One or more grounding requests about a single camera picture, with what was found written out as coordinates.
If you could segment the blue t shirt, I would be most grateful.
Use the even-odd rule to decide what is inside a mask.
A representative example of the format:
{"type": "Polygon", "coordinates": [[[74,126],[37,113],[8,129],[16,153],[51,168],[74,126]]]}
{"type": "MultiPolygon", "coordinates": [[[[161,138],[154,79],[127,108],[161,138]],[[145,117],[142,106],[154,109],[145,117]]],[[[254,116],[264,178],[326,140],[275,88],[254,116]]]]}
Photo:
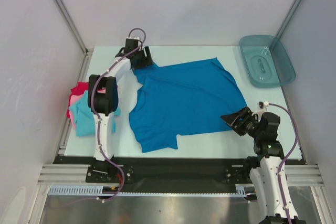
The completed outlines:
{"type": "Polygon", "coordinates": [[[234,77],[216,58],[135,70],[142,86],[129,114],[142,152],[177,149],[177,136],[229,131],[223,115],[247,103],[234,77]]]}

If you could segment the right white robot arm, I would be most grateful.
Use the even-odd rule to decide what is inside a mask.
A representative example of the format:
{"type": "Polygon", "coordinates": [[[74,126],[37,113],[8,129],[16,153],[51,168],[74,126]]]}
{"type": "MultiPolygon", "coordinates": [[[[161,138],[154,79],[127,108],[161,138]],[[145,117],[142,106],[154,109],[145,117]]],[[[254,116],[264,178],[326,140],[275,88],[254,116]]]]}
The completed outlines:
{"type": "Polygon", "coordinates": [[[238,135],[254,140],[255,156],[245,160],[243,179],[252,183],[264,219],[262,223],[304,223],[292,203],[285,173],[284,154],[277,140],[280,117],[260,104],[258,112],[245,107],[236,113],[223,115],[222,120],[238,135]]]}

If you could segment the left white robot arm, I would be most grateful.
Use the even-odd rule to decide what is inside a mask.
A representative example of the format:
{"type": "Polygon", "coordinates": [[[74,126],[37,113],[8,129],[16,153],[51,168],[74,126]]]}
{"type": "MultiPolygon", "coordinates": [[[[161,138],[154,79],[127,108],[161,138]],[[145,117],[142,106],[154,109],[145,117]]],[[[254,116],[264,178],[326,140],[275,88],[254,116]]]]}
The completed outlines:
{"type": "Polygon", "coordinates": [[[112,65],[102,74],[89,77],[88,106],[93,112],[95,126],[95,161],[113,158],[111,143],[115,111],[119,104],[118,82],[130,70],[154,64],[148,46],[140,37],[127,37],[112,65]]]}

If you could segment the folded red t shirt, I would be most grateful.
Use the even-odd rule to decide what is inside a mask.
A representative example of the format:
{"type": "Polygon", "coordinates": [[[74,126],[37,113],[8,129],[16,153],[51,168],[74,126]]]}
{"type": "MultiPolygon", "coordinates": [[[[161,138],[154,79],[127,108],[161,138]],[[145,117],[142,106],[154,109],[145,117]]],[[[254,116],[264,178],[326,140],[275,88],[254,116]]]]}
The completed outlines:
{"type": "Polygon", "coordinates": [[[71,89],[71,94],[68,99],[68,109],[67,109],[67,114],[66,117],[70,118],[70,111],[69,111],[69,106],[70,106],[70,98],[72,95],[81,95],[84,94],[85,91],[87,91],[89,88],[89,83],[88,82],[77,82],[77,85],[71,89]]]}

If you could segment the teal transparent plastic bin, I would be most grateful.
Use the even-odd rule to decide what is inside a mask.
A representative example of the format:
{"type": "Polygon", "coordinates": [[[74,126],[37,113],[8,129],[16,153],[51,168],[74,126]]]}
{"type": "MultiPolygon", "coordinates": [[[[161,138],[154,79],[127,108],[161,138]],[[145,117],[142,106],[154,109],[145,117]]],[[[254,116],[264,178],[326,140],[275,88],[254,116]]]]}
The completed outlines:
{"type": "Polygon", "coordinates": [[[281,41],[271,35],[249,35],[239,48],[250,82],[258,88],[277,88],[294,82],[296,72],[281,41]]]}

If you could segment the folded pink t shirt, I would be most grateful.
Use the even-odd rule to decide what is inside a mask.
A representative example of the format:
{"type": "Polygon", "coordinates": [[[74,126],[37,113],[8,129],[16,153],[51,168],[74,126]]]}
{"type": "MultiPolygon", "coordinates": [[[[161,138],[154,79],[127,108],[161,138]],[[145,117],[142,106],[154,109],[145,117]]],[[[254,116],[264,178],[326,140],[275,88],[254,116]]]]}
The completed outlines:
{"type": "Polygon", "coordinates": [[[83,109],[87,107],[87,93],[81,94],[81,95],[72,95],[70,98],[70,106],[69,109],[83,109]]]}

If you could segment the folded cyan t shirt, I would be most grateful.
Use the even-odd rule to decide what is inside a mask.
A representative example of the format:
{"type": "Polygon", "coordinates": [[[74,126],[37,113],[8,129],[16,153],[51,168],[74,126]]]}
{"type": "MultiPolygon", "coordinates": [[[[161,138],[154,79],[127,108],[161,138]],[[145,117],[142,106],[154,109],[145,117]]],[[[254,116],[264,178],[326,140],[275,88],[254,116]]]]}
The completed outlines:
{"type": "Polygon", "coordinates": [[[95,121],[93,117],[93,112],[88,106],[87,100],[87,107],[81,109],[75,108],[74,110],[71,109],[70,111],[70,121],[72,127],[76,131],[77,137],[84,137],[84,136],[94,136],[95,135],[95,121]]]}

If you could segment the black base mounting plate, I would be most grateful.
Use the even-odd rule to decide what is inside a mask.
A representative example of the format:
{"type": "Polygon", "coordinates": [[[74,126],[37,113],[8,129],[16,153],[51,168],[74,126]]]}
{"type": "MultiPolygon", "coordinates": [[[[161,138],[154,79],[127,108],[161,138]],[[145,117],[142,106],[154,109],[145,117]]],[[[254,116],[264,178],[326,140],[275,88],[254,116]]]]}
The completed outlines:
{"type": "Polygon", "coordinates": [[[87,183],[124,182],[124,193],[220,194],[238,184],[251,184],[256,158],[114,157],[115,168],[92,157],[57,156],[57,165],[88,165],[87,183]]]}

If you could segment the left aluminium corner post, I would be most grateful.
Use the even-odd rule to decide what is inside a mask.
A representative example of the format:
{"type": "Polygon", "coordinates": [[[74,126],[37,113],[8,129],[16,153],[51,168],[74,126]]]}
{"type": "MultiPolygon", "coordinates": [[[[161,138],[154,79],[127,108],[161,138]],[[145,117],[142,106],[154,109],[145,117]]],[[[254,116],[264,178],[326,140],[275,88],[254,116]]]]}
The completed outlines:
{"type": "Polygon", "coordinates": [[[80,48],[80,50],[84,53],[84,55],[88,55],[89,53],[93,52],[93,49],[88,48],[85,43],[84,40],[82,38],[82,36],[79,33],[79,30],[68,10],[68,8],[66,7],[65,3],[63,0],[53,0],[57,9],[59,10],[65,24],[67,25],[67,27],[70,30],[70,33],[72,34],[74,40],[76,41],[76,44],[78,45],[78,47],[80,48]]]}

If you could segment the aluminium corner post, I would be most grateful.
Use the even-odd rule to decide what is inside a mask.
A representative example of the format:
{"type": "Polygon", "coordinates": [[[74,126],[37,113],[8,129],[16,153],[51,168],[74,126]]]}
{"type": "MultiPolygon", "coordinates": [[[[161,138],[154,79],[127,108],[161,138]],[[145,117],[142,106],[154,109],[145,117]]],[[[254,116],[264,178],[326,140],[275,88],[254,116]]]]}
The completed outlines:
{"type": "Polygon", "coordinates": [[[292,21],[295,13],[297,12],[300,4],[302,3],[303,0],[294,0],[293,3],[291,4],[281,26],[279,27],[275,37],[277,39],[281,39],[286,32],[287,28],[289,27],[290,22],[292,21]]]}
{"type": "Polygon", "coordinates": [[[67,27],[70,30],[70,33],[72,34],[74,40],[76,41],[76,44],[78,45],[78,47],[80,48],[80,50],[84,53],[84,55],[88,55],[89,53],[93,52],[93,49],[88,48],[85,43],[84,40],[82,38],[82,36],[79,33],[79,30],[68,10],[68,8],[66,7],[65,3],[63,0],[53,0],[57,9],[59,10],[65,24],[67,25],[67,27]]]}

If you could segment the aluminium front frame rail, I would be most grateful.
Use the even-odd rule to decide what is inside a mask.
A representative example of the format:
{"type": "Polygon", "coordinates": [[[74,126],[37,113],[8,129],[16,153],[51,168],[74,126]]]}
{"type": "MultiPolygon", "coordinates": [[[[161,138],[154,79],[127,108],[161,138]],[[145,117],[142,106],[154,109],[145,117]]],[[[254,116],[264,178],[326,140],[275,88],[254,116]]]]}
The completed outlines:
{"type": "MultiPolygon", "coordinates": [[[[85,183],[87,164],[45,164],[38,177],[39,185],[82,185],[85,183]]],[[[285,167],[289,186],[324,186],[317,165],[287,165],[285,167]]]]}

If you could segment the right aluminium corner post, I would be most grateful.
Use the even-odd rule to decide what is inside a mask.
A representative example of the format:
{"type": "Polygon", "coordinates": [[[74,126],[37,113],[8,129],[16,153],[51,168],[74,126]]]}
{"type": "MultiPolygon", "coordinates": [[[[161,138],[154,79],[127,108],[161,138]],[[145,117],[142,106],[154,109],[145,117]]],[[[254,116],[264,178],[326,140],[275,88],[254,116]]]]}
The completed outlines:
{"type": "Polygon", "coordinates": [[[281,39],[286,32],[287,28],[289,27],[290,22],[292,21],[295,13],[297,12],[300,4],[302,3],[303,0],[294,0],[293,3],[291,4],[281,26],[279,27],[275,37],[277,39],[281,39]]]}

